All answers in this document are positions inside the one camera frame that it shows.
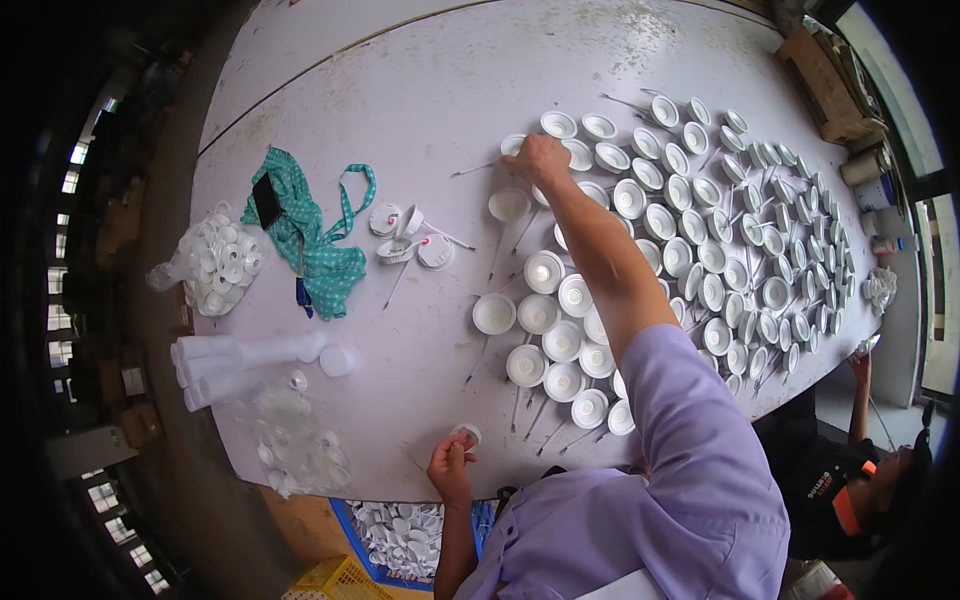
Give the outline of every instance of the smartphone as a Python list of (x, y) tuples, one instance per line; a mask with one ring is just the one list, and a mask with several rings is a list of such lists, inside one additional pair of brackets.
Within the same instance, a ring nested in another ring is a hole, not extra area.
[(282, 212), (269, 173), (264, 173), (263, 177), (253, 186), (253, 203), (256, 204), (256, 214), (260, 218), (260, 226), (266, 231)]

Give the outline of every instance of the table surface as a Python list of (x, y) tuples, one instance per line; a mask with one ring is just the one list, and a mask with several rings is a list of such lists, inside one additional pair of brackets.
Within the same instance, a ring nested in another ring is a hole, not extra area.
[[(299, 43), (283, 39), (270, 51), (280, 60)], [(377, 178), (374, 207), (416, 203), (432, 225), (480, 252), (458, 250), (455, 263), (439, 273), (411, 266), (386, 310), (383, 303), (398, 267), (370, 259), (367, 276), (347, 298), (348, 315), (324, 323), (307, 320), (297, 307), (293, 273), (267, 245), (265, 266), (246, 296), (225, 317), (198, 315), (197, 332), (256, 340), (321, 329), (358, 355), (357, 371), (348, 377), (330, 379), (316, 364), (303, 367), (318, 424), (337, 432), (350, 460), (352, 480), (338, 493), (342, 497), (436, 500), (424, 470), (434, 444), (458, 422), (473, 423), (483, 432), (480, 460), (471, 466), (477, 497), (492, 497), (501, 486), (525, 485), (555, 464), (585, 468), (628, 463), (638, 446), (636, 434), (608, 434), (597, 444), (587, 437), (561, 457), (559, 450), (584, 433), (569, 422), (568, 404), (548, 406), (527, 442), (523, 435), (538, 405), (531, 411), (521, 406), (517, 433), (511, 433), (516, 387), (503, 380), (507, 354), (523, 342), (519, 325), (491, 340), (478, 374), (464, 384), (484, 345), (484, 336), (470, 320), (472, 294), (501, 288), (527, 255), (552, 246), (554, 221), (542, 209), (516, 257), (501, 255), (497, 275), (488, 282), (500, 227), (487, 210), (487, 199), (505, 185), (526, 185), (499, 167), (460, 178), (449, 175), (492, 160), (510, 133), (536, 132), (540, 114), (549, 109), (575, 118), (589, 112), (607, 115), (620, 129), (618, 144), (626, 144), (629, 132), (641, 125), (665, 142), (668, 132), (638, 121), (630, 108), (599, 93), (641, 105), (650, 101), (641, 87), (663, 90), (682, 103), (696, 95), (710, 109), (713, 125), (708, 128), (710, 152), (691, 159), (691, 171), (716, 147), (722, 111), (737, 110), (750, 127), (746, 141), (782, 142), (803, 156), (811, 171), (823, 172), (842, 207), (856, 277), (862, 280), (876, 260), (857, 223), (852, 192), (837, 171), (846, 151), (817, 135), (800, 96), (773, 57), (781, 43), (780, 34), (759, 17), (739, 16), (721, 4), (502, 0), (416, 21), (349, 48), (252, 108), (200, 155), (191, 222), (220, 201), (239, 214), (253, 174), (268, 146), (274, 145), (300, 163), (327, 227), (341, 216), (338, 178), (348, 164), (363, 162)], [(225, 68), (221, 78), (234, 86), (255, 85), (243, 71)], [(717, 156), (702, 174), (728, 190), (729, 205), (729, 180), (719, 160)], [(362, 176), (355, 177), (348, 191), (359, 205), (365, 186)], [(604, 187), (619, 179), (597, 167), (574, 177)], [(751, 180), (758, 182), (759, 177), (755, 169)], [(769, 186), (763, 195), (772, 196)], [(733, 214), (741, 208), (737, 197)], [(772, 208), (765, 210), (770, 218)], [(791, 217), (795, 215), (791, 208)], [(353, 233), (340, 244), (355, 244), (375, 257), (382, 240), (370, 233), (368, 216), (361, 213)], [(508, 232), (506, 252), (522, 226)], [(636, 237), (646, 237), (640, 221), (636, 231)], [(805, 239), (810, 231), (798, 228), (797, 238)], [(732, 248), (744, 257), (739, 233)], [(753, 249), (755, 267), (759, 257)], [(765, 261), (763, 273), (770, 275), (771, 267), (771, 261)], [(515, 282), (504, 293), (519, 303), (530, 290)], [(677, 295), (676, 286), (671, 293)], [(757, 397), (752, 384), (744, 386), (736, 403), (746, 417), (759, 418), (803, 391), (879, 327), (879, 318), (859, 294), (845, 312), (840, 334), (825, 336), (816, 354), (802, 353), (789, 377), (777, 371)], [(694, 338), (701, 347), (699, 333)], [(234, 419), (230, 403), (214, 405), (213, 414), (237, 475), (266, 484), (256, 444)], [(562, 421), (568, 423), (538, 457), (538, 448)]]

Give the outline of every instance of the cardboard box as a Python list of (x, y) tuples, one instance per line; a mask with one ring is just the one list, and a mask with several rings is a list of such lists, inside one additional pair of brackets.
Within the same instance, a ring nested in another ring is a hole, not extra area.
[(828, 142), (860, 139), (886, 129), (882, 121), (865, 115), (847, 87), (850, 78), (840, 58), (829, 56), (804, 27), (798, 27), (777, 50), (777, 60), (797, 84), (820, 136)]
[(152, 402), (134, 404), (121, 411), (120, 428), (123, 429), (127, 444), (131, 448), (139, 448), (163, 435), (163, 428), (160, 427), (160, 419)]

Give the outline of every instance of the window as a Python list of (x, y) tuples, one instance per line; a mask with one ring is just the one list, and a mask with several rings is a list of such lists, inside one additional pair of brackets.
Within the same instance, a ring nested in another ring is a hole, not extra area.
[(120, 517), (112, 518), (104, 522), (104, 527), (109, 531), (113, 541), (117, 543), (123, 543), (136, 535), (136, 530), (127, 529), (127, 526), (123, 524), (123, 519)]
[(50, 267), (47, 269), (47, 294), (63, 293), (63, 275), (66, 267)]
[(98, 513), (105, 513), (120, 504), (120, 501), (117, 500), (117, 494), (109, 482), (99, 486), (93, 486), (88, 489), (86, 493), (90, 496), (90, 499), (93, 500), (93, 507), (97, 509)]
[(154, 594), (161, 593), (170, 587), (167, 580), (163, 579), (163, 575), (160, 575), (160, 572), (156, 569), (144, 575), (143, 578), (146, 579), (150, 587), (153, 588)]
[(73, 147), (73, 154), (70, 155), (70, 162), (74, 164), (84, 164), (87, 148), (89, 148), (88, 144), (77, 142), (77, 145)]
[(47, 351), (50, 354), (51, 368), (66, 367), (73, 358), (73, 342), (50, 342)]
[(62, 233), (57, 234), (57, 240), (54, 246), (54, 256), (57, 258), (66, 257), (66, 236)]
[(130, 551), (130, 558), (133, 559), (133, 562), (136, 563), (138, 567), (143, 566), (154, 559), (154, 557), (150, 556), (150, 553), (147, 552), (147, 546), (143, 544), (138, 545)]
[(64, 194), (72, 194), (77, 191), (77, 181), (80, 180), (80, 174), (76, 171), (67, 171), (66, 176), (63, 178), (63, 187), (61, 190)]
[(70, 328), (70, 315), (63, 311), (62, 304), (50, 304), (47, 308), (47, 331)]

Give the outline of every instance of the plastic bag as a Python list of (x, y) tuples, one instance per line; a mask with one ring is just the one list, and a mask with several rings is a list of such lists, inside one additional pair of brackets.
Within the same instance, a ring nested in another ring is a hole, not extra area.
[(205, 317), (226, 315), (260, 272), (263, 257), (256, 236), (230, 220), (230, 207), (219, 203), (213, 212), (190, 226), (174, 255), (147, 274), (155, 292), (183, 282), (186, 301)]

